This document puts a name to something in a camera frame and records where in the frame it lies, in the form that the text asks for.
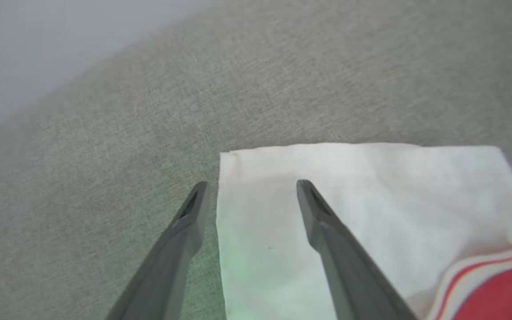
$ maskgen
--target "textured gray fabric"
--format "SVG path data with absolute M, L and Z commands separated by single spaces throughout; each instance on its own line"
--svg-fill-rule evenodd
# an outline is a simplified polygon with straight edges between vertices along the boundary
M 181 318 L 224 318 L 219 152 L 325 141 L 512 164 L 512 1 L 234 1 L 91 68 L 0 126 L 0 319 L 104 317 L 199 180 Z

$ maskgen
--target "gray fabric surface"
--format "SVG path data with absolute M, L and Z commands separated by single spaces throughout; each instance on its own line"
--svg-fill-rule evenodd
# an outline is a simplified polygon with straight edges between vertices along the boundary
M 199 180 L 181 318 L 223 319 L 219 152 L 325 141 L 493 144 L 512 164 L 512 1 L 234 1 L 41 99 L 0 126 L 0 319 L 106 316 Z

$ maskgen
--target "folded white cloth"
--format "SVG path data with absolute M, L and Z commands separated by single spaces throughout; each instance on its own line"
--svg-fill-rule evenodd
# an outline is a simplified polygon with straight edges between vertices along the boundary
M 444 272 L 512 249 L 498 148 L 298 144 L 221 154 L 217 231 L 228 320 L 335 320 L 296 181 L 313 182 L 419 318 Z

